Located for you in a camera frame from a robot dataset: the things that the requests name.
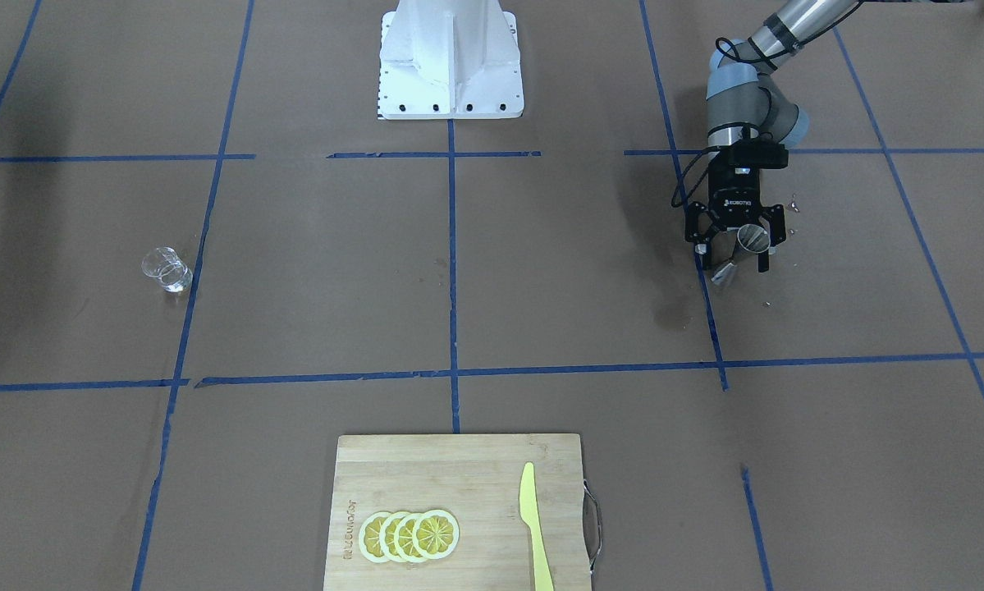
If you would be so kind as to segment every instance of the blue joint cap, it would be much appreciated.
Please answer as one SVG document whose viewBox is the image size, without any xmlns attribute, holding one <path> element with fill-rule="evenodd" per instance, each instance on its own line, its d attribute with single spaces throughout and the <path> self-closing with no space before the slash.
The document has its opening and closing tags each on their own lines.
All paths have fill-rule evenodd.
<svg viewBox="0 0 984 591">
<path fill-rule="evenodd" d="M 788 131 L 780 143 L 786 149 L 792 149 L 802 143 L 802 140 L 806 139 L 806 135 L 809 135 L 809 123 L 809 113 L 799 108 L 799 119 L 795 121 L 794 127 L 791 127 L 791 131 Z"/>
<path fill-rule="evenodd" d="M 744 63 L 725 64 L 710 72 L 710 78 L 707 79 L 707 100 L 714 94 L 724 93 L 749 82 L 757 82 L 757 70 L 754 66 Z"/>
<path fill-rule="evenodd" d="M 746 44 L 746 41 L 743 41 L 743 39 L 733 39 L 732 42 L 736 45 Z M 717 48 L 714 48 L 714 53 L 710 55 L 710 71 L 717 70 L 717 67 L 721 65 L 721 60 L 723 60 L 724 57 L 724 53 L 718 52 Z"/>
</svg>

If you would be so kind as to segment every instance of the white bracket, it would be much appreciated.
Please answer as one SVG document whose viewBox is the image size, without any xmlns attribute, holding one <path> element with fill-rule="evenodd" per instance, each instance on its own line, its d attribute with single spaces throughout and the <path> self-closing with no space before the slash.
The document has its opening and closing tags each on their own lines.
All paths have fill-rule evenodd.
<svg viewBox="0 0 984 591">
<path fill-rule="evenodd" d="M 524 112 L 517 18 L 499 0 L 400 0 L 382 17 L 380 119 Z"/>
</svg>

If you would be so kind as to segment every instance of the black cable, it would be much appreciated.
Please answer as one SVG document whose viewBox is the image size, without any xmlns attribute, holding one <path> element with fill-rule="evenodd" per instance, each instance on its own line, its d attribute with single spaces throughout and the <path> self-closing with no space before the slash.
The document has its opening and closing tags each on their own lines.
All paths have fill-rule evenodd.
<svg viewBox="0 0 984 591">
<path fill-rule="evenodd" d="M 682 171 L 682 176 L 680 176 L 680 178 L 678 179 L 678 185 L 675 185 L 675 192 L 673 192 L 673 194 L 670 196 L 671 207 L 682 206 L 683 202 L 685 201 L 684 195 L 691 195 L 692 192 L 694 192 L 699 188 L 699 183 L 702 183 L 703 180 L 707 178 L 707 172 L 710 172 L 710 166 L 707 166 L 703 174 L 699 176 L 699 179 L 697 180 L 697 182 L 695 182 L 695 186 L 692 187 L 692 190 L 685 191 L 685 177 L 688 175 L 689 171 L 691 171 L 693 166 L 697 165 L 697 163 L 699 162 L 699 160 L 701 160 L 702 157 L 707 156 L 707 154 L 712 153 L 712 151 L 721 151 L 721 149 L 720 147 L 717 146 L 710 146 L 707 147 L 706 149 L 703 149 L 701 153 L 697 154 L 697 157 L 692 158 L 692 162 L 688 163 L 688 166 L 686 166 L 685 171 Z"/>
<path fill-rule="evenodd" d="M 865 2 L 867 2 L 867 0 L 857 0 L 855 7 L 850 8 L 849 11 L 846 12 L 843 16 L 838 16 L 838 20 L 834 21 L 833 23 L 830 23 L 830 25 L 825 27 L 825 29 L 818 31 L 817 34 L 814 34 L 810 38 L 799 41 L 799 43 L 796 45 L 796 48 L 801 49 L 803 45 L 811 44 L 813 41 L 821 38 L 823 34 L 828 33 L 829 30 L 834 29 L 834 27 L 840 25 L 841 22 L 843 22 L 845 19 L 848 19 L 849 16 L 852 16 L 853 12 L 856 12 L 857 8 L 862 7 Z M 721 48 L 722 44 L 727 45 L 727 49 Z M 788 55 L 788 53 L 790 53 L 789 50 L 784 49 L 783 52 L 773 53 L 773 55 L 771 56 L 759 57 L 757 60 L 744 60 L 742 57 L 739 56 L 739 50 L 736 49 L 736 44 L 733 44 L 732 40 L 726 37 L 718 37 L 716 40 L 714 40 L 714 48 L 717 48 L 718 52 L 721 52 L 721 55 L 728 57 L 730 60 L 735 61 L 736 63 L 744 63 L 744 64 L 751 64 L 751 65 L 759 64 L 759 63 L 768 63 L 776 59 L 777 57 L 783 57 L 785 55 Z"/>
</svg>

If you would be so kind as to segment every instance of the cutting board handle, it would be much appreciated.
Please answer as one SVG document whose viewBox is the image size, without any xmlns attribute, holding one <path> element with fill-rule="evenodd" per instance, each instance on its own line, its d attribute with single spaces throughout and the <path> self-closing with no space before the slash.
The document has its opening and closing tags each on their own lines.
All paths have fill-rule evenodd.
<svg viewBox="0 0 984 591">
<path fill-rule="evenodd" d="M 595 519 L 595 521 L 594 521 L 594 527 L 596 527 L 596 531 L 597 531 L 597 546 L 594 547 L 593 554 L 590 553 L 590 545 L 589 545 L 589 543 L 586 543 L 587 557 L 590 558 L 590 576 L 593 576 L 593 569 L 594 569 L 594 565 L 597 564 L 597 557 L 599 557 L 601 555 L 601 549 L 602 549 L 602 547 L 604 547 L 604 538 L 602 538 L 602 536 L 601 536 L 601 523 L 602 523 L 601 522 L 601 504 L 600 504 L 600 502 L 597 502 L 597 497 L 594 497 L 593 496 L 593 493 L 590 492 L 590 483 L 587 482 L 586 479 L 583 479 L 583 505 L 584 505 L 584 507 L 583 507 L 583 520 L 584 520 L 584 526 L 585 526 L 586 516 L 589 514 L 588 512 L 586 512 L 586 500 L 587 500 L 587 498 L 589 498 L 590 502 L 593 504 L 593 518 Z M 583 538 L 584 538 L 584 541 L 586 539 L 586 531 L 587 531 L 587 528 L 586 527 L 583 527 Z"/>
</svg>

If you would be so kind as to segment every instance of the white mounting plate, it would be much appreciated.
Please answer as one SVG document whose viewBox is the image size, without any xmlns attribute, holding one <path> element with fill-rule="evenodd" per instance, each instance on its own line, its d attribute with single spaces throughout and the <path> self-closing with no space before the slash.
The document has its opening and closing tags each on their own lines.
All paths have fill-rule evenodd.
<svg viewBox="0 0 984 591">
<path fill-rule="evenodd" d="M 382 41 L 396 11 L 382 16 Z M 517 44 L 517 16 L 502 12 Z M 451 89 L 423 78 L 412 64 L 382 62 L 378 75 L 379 119 L 514 119 L 524 112 L 520 64 L 485 64 L 461 83 L 451 107 Z"/>
</svg>

